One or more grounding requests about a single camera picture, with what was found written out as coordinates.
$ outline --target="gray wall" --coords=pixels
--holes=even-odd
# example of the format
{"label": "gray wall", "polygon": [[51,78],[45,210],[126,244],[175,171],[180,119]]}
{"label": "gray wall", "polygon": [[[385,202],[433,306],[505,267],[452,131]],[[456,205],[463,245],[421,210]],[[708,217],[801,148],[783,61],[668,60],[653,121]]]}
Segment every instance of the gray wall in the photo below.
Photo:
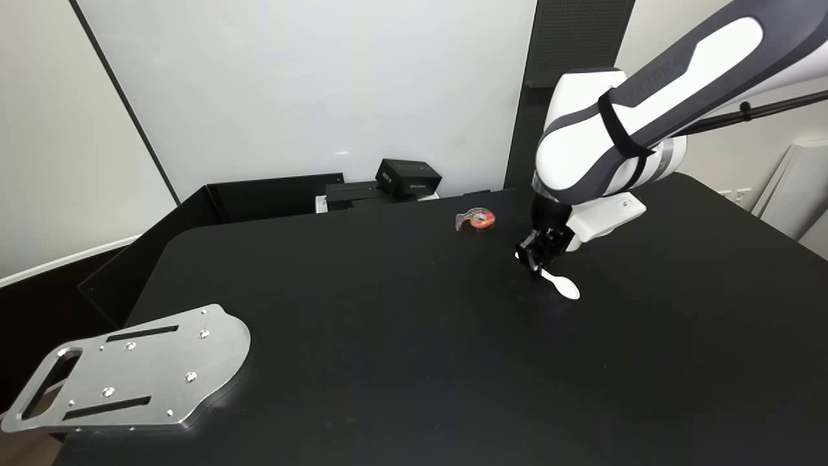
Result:
{"label": "gray wall", "polygon": [[180,197],[425,157],[501,185],[536,0],[81,0]]}
{"label": "gray wall", "polygon": [[[638,70],[658,57],[668,43],[690,31],[699,21],[728,4],[728,0],[637,0],[631,12],[618,68],[627,73]],[[825,90],[828,81],[813,81],[783,90],[767,92],[760,101],[779,101],[809,90]],[[794,141],[828,139],[828,104],[800,109],[792,113],[730,127],[723,131],[695,134],[689,139],[689,157],[680,171],[719,189],[743,206],[752,206],[763,184],[772,179],[783,149]]]}
{"label": "gray wall", "polygon": [[68,0],[0,2],[0,284],[173,206]]}

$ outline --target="black tabletop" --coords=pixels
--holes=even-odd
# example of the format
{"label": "black tabletop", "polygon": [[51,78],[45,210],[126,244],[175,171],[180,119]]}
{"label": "black tabletop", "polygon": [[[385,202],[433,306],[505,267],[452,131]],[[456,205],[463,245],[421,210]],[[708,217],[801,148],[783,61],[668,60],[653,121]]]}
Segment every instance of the black tabletop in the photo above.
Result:
{"label": "black tabletop", "polygon": [[828,464],[828,267],[702,184],[642,192],[565,310],[512,258],[527,192],[201,227],[135,320],[222,303],[243,373],[191,431],[73,434],[60,464]]}

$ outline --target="small black box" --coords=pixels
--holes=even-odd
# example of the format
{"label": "small black box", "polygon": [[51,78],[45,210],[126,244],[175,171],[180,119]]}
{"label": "small black box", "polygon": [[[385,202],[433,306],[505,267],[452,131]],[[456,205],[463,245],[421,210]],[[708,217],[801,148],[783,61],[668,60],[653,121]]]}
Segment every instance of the small black box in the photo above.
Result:
{"label": "small black box", "polygon": [[377,185],[397,198],[419,198],[437,192],[443,176],[421,160],[384,157]]}

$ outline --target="perforated metal bracket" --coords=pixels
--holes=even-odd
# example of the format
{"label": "perforated metal bracket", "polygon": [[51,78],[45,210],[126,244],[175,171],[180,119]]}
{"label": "perforated metal bracket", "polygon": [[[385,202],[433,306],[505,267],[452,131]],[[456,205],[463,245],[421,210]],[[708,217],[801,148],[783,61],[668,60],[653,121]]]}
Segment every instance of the perforated metal bracket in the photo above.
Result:
{"label": "perforated metal bracket", "polygon": [[[248,349],[248,325],[219,306],[68,341],[37,368],[3,429],[184,425],[240,369]],[[45,395],[54,378],[64,382]]]}

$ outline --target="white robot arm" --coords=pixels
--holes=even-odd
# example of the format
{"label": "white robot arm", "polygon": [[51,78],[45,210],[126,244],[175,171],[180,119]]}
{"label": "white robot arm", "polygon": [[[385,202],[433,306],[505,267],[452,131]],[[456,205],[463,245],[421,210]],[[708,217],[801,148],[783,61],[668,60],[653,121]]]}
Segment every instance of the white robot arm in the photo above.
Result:
{"label": "white robot arm", "polygon": [[676,171],[680,130],[735,99],[828,75],[825,0],[733,0],[637,75],[562,78],[536,154],[532,233],[517,258],[545,261],[638,217],[628,189]]}

